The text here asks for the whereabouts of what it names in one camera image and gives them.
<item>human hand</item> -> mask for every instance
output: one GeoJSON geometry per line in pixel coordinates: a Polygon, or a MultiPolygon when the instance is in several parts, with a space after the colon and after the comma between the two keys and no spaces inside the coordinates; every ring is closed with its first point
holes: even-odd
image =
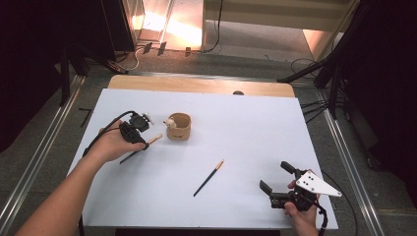
{"type": "MultiPolygon", "coordinates": [[[[289,189],[295,187],[295,180],[288,184],[289,189]]],[[[317,207],[311,206],[307,211],[299,211],[295,204],[287,202],[284,205],[284,213],[292,218],[292,229],[298,236],[318,235],[316,229],[317,207]]]]}
{"type": "Polygon", "coordinates": [[[107,129],[95,144],[89,149],[86,157],[94,158],[98,163],[104,164],[107,161],[115,160],[129,151],[138,151],[145,147],[145,144],[131,144],[126,142],[120,134],[119,126],[123,121],[118,120],[107,129]]]}

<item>human arm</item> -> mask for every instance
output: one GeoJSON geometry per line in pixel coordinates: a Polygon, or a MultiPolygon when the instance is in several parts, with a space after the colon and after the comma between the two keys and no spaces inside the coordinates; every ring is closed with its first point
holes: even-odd
{"type": "MultiPolygon", "coordinates": [[[[289,189],[295,187],[295,180],[289,185],[289,189]]],[[[316,215],[317,207],[311,206],[307,211],[299,211],[295,204],[287,202],[284,205],[284,213],[290,215],[292,219],[292,228],[298,236],[317,236],[316,215]]]]}
{"type": "Polygon", "coordinates": [[[92,180],[107,161],[128,151],[140,150],[144,144],[123,140],[117,121],[81,158],[73,171],[25,222],[17,235],[74,235],[89,194],[92,180]]]}

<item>white paper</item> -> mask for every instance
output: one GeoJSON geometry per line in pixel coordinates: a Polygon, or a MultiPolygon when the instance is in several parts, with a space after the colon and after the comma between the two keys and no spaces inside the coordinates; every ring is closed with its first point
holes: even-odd
{"type": "MultiPolygon", "coordinates": [[[[291,228],[282,209],[270,207],[260,180],[287,193],[294,176],[281,161],[323,178],[297,98],[123,89],[103,90],[71,169],[97,131],[128,110],[149,113],[155,122],[141,133],[145,140],[164,137],[121,165],[123,157],[102,167],[84,208],[85,225],[291,228]],[[175,112],[191,116],[188,141],[166,138],[163,120],[175,112]]],[[[328,229],[337,228],[329,198],[320,203],[328,229]]],[[[318,215],[318,227],[322,221],[318,215]]]]}

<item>small wooden cup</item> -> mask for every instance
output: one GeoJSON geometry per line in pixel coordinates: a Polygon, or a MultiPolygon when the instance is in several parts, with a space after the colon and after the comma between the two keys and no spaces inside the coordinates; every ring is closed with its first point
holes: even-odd
{"type": "Polygon", "coordinates": [[[185,113],[174,113],[169,116],[174,119],[176,128],[166,128],[166,136],[170,140],[186,141],[190,138],[191,117],[185,113]]]}

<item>light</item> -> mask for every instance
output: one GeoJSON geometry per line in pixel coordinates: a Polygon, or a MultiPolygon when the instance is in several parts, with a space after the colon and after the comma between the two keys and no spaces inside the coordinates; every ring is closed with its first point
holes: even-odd
{"type": "MultiPolygon", "coordinates": [[[[144,22],[144,29],[146,30],[153,30],[153,31],[163,31],[166,23],[166,17],[162,17],[158,14],[147,12],[144,22]]],[[[201,47],[202,45],[202,29],[197,27],[181,23],[172,17],[169,19],[168,26],[166,28],[166,33],[170,33],[170,35],[165,34],[165,38],[170,40],[175,40],[175,44],[178,48],[185,48],[185,47],[201,47]]]]}

